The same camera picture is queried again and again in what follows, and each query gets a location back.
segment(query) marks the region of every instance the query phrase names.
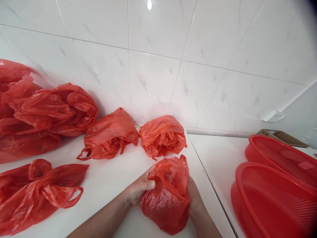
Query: crumpled plastic bag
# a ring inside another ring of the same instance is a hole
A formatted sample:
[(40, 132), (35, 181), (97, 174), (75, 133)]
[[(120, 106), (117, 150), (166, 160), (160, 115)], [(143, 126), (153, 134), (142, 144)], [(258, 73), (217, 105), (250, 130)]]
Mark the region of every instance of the crumpled plastic bag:
[(155, 157), (179, 154), (187, 148), (184, 128), (170, 115), (161, 116), (140, 127), (141, 146), (147, 156)]
[[(69, 164), (55, 169), (50, 169), (50, 165), (51, 163), (43, 159), (34, 160), (28, 170), (28, 180), (33, 181), (25, 181), (28, 184), (11, 194), (0, 205), (0, 236), (15, 235), (45, 220), (58, 208), (69, 208), (79, 201), (83, 193), (83, 188), (79, 185), (84, 180), (89, 165)], [(14, 184), (14, 178), (1, 175), (0, 184), (6, 179), (10, 180), (7, 183)], [(77, 190), (80, 191), (79, 195), (72, 199)]]
[(46, 131), (29, 135), (0, 134), (0, 164), (16, 161), (55, 150), (60, 136)]
[[(119, 107), (86, 130), (85, 148), (77, 159), (112, 159), (119, 148), (122, 154), (126, 145), (132, 143), (137, 146), (138, 139), (138, 131), (134, 127), (131, 116)], [(82, 158), (84, 152), (87, 152), (87, 155)]]
[(153, 190), (141, 197), (141, 210), (164, 232), (175, 235), (182, 231), (189, 217), (189, 170), (186, 157), (164, 158), (155, 164), (148, 180), (154, 180)]
[(5, 84), (20, 81), (34, 72), (31, 68), (13, 61), (0, 59), (0, 92)]
[(1, 105), (5, 106), (13, 99), (27, 98), (40, 89), (42, 87), (33, 83), (33, 78), (27, 75), (18, 82), (8, 84), (8, 90), (0, 94)]
[(19, 168), (8, 170), (0, 174), (0, 205), (8, 200), (25, 185), (44, 176), (52, 170), (50, 162), (37, 159), (32, 164), (23, 165)]
[(37, 130), (75, 137), (97, 119), (98, 109), (85, 90), (71, 83), (40, 89), (28, 98), (8, 103), (14, 117)]

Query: electrical socket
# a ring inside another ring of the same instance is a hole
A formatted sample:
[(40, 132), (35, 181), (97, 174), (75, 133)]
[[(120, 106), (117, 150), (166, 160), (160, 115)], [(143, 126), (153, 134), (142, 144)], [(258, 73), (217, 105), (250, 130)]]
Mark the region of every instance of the electrical socket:
[(265, 122), (277, 123), (286, 117), (286, 113), (279, 111), (271, 111), (264, 119)]

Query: basket rim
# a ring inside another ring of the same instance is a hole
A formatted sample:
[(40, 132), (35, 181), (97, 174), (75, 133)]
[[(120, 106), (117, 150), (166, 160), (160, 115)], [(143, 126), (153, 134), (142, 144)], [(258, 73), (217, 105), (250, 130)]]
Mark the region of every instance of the basket rim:
[(269, 167), (267, 165), (263, 165), (256, 162), (244, 162), (240, 165), (238, 165), (236, 171), (235, 171), (235, 182), (237, 184), (237, 188), (239, 191), (239, 194), (241, 196), (241, 199), (244, 203), (244, 205), (247, 208), (248, 213), (250, 214), (251, 218), (253, 219), (254, 223), (256, 224), (257, 228), (260, 230), (260, 233), (263, 235), (264, 238), (270, 238), (269, 234), (267, 233), (266, 229), (261, 224), (260, 220), (258, 219), (258, 216), (254, 212), (251, 204), (249, 203), (249, 200), (247, 198), (247, 195), (244, 192), (242, 181), (241, 181), (241, 175), (242, 172), (249, 167), (255, 167), (255, 168), (261, 168), (270, 171), (271, 173), (274, 173), (284, 179), (286, 179), (289, 183), (292, 183), (293, 185), (299, 187), (304, 192), (309, 193), (311, 196), (316, 197), (317, 199), (317, 192), (311, 189), (307, 184), (303, 183), (299, 179), (289, 176), (281, 171), (278, 171), (272, 167)]
[(257, 146), (254, 144), (254, 140), (257, 139), (257, 138), (260, 138), (260, 139), (264, 139), (264, 140), (268, 140), (268, 141), (271, 141), (273, 143), (276, 143), (278, 144), (279, 146), (282, 146), (284, 147), (285, 149), (288, 149), (288, 150), (291, 150), (295, 153), (297, 153), (298, 155), (304, 157), (306, 160), (308, 160), (309, 162), (313, 163), (316, 167), (317, 167), (317, 160), (314, 159), (313, 157), (311, 157), (310, 155), (308, 154), (305, 154), (304, 152), (284, 143), (284, 142), (281, 142), (279, 140), (276, 140), (276, 139), (273, 139), (273, 138), (270, 138), (270, 137), (267, 137), (267, 136), (263, 136), (263, 135), (251, 135), (249, 136), (249, 143), (251, 144), (251, 146), (258, 152), (260, 153), (272, 166), (274, 166), (276, 169), (280, 170), (280, 171), (283, 171), (287, 174), (289, 174), (290, 176), (293, 176), (292, 174), (290, 174), (289, 172), (287, 172), (285, 169), (283, 169), (282, 167), (278, 166), (276, 163), (274, 163), (270, 158), (268, 158), (266, 155), (264, 155), (258, 148)]

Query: red colander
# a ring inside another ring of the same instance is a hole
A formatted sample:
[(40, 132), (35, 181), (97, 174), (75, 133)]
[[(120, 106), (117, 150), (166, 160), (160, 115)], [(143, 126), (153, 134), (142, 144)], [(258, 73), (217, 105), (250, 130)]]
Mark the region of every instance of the red colander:
[(317, 160), (281, 141), (252, 135), (245, 148), (248, 161), (261, 163), (306, 183), (317, 191)]
[(246, 162), (235, 172), (231, 201), (248, 238), (307, 238), (317, 221), (317, 192), (283, 172)]

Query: ceramic tile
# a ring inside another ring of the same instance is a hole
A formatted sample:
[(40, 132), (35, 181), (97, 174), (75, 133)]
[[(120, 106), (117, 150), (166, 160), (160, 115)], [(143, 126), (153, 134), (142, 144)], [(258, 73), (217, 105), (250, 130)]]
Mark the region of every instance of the ceramic tile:
[(130, 51), (132, 117), (148, 122), (167, 115), (181, 61)]
[(67, 38), (2, 26), (19, 57), (19, 62), (34, 68), (43, 77), (35, 78), (42, 87), (72, 83), (83, 87), (73, 50)]
[(207, 136), (241, 137), (241, 138), (248, 138), (250, 135), (253, 135), (253, 133), (246, 133), (246, 132), (232, 132), (232, 131), (211, 130), (211, 129), (202, 129), (202, 128), (195, 128), (192, 134), (207, 135)]
[(294, 1), (266, 0), (229, 69), (308, 84), (317, 76), (317, 30), (305, 18)]
[(0, 28), (0, 59), (17, 61), (16, 54)]
[(263, 0), (199, 0), (184, 60), (227, 68)]
[(66, 36), (55, 0), (1, 0), (0, 24)]
[(70, 40), (87, 92), (99, 116), (122, 107), (131, 114), (129, 50), (80, 40)]
[(181, 59), (196, 2), (128, 1), (130, 49)]
[(227, 71), (197, 128), (257, 133), (303, 85)]
[(196, 127), (225, 71), (183, 61), (169, 114), (183, 126)]
[(57, 0), (71, 38), (129, 48), (127, 0)]

